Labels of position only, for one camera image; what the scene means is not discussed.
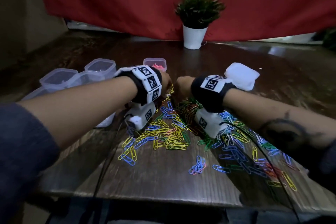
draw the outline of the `white flower pot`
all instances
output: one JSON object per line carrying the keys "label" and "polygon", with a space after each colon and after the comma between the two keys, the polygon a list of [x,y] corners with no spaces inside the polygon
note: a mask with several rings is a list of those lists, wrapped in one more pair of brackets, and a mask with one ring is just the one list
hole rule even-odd
{"label": "white flower pot", "polygon": [[191,50],[199,49],[201,47],[207,29],[208,27],[197,29],[197,28],[188,28],[183,25],[184,47]]}

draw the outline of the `wooden table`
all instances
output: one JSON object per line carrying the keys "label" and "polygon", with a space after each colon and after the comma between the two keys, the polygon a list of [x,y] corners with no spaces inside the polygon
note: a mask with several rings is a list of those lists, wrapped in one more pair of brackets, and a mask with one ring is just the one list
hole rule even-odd
{"label": "wooden table", "polygon": [[[0,71],[5,78],[0,86],[0,100],[22,98],[38,87],[39,78],[57,67],[82,71],[91,60],[107,58],[114,60],[119,68],[142,64],[148,57],[165,58],[173,81],[183,75],[223,75],[231,63],[241,62],[260,73],[252,93],[332,118],[336,116],[333,80],[336,57],[321,47],[248,42],[207,43],[199,50],[188,50],[181,42],[141,41],[122,34],[82,37],[81,33],[70,33],[32,53],[27,60]],[[137,149],[135,166],[118,161],[121,144],[127,138],[122,129],[112,140],[119,121],[117,117],[112,126],[91,130],[62,152],[59,161],[45,171],[40,191],[56,196],[92,196],[102,162],[112,145],[118,149],[98,197],[291,211],[282,188],[274,189],[276,202],[264,178],[238,171],[224,174],[212,169],[213,164],[224,164],[218,159],[220,148],[205,152],[204,146],[196,143],[199,138],[191,133],[191,145],[185,151],[165,148],[155,151],[149,142]],[[251,147],[252,144],[246,147],[250,157]],[[206,159],[207,167],[201,175],[190,175],[188,170],[195,164],[197,155]],[[335,195],[310,180],[300,165],[301,171],[293,171],[281,163],[280,157],[271,160],[296,185],[297,192],[290,189],[287,192],[298,212],[336,215]]]}

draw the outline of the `person's right arm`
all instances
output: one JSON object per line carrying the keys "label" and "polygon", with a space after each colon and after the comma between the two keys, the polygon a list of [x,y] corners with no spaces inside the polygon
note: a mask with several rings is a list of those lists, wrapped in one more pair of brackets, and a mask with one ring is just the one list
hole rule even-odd
{"label": "person's right arm", "polygon": [[[177,79],[180,98],[191,96],[193,80],[189,76]],[[310,171],[330,174],[336,169],[336,153],[326,160],[332,164],[321,166],[326,154],[333,155],[327,150],[336,139],[336,120],[238,89],[226,93],[223,106]]]}

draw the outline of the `wall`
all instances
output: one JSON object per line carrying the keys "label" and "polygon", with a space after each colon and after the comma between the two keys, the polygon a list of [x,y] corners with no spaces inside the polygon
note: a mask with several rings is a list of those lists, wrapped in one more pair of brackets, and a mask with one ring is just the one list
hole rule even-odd
{"label": "wall", "polygon": [[46,13],[43,0],[0,0],[0,69],[68,30]]}

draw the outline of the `person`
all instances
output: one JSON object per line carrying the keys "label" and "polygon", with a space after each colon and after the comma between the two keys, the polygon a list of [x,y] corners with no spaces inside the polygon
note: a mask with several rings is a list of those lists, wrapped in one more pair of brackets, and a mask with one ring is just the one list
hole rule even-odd
{"label": "person", "polygon": [[[156,73],[165,95],[171,84],[170,76],[163,71]],[[39,173],[57,160],[61,150],[143,94],[136,80],[126,72],[113,79],[0,107],[2,222],[32,190]],[[206,94],[196,92],[197,81],[199,78],[179,77],[174,84],[175,101],[200,94],[202,104],[212,103],[213,99],[207,99]],[[335,192],[335,120],[234,86],[226,90],[220,105],[309,169],[312,179]]]}

